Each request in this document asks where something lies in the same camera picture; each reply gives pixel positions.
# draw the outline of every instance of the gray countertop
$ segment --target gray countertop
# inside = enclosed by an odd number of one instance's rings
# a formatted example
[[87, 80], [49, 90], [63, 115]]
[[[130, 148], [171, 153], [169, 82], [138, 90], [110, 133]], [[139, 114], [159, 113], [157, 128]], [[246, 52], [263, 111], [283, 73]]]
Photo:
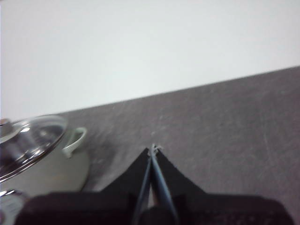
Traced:
[[61, 115], [89, 130], [84, 190], [157, 143], [206, 192], [277, 199], [300, 225], [300, 67]]

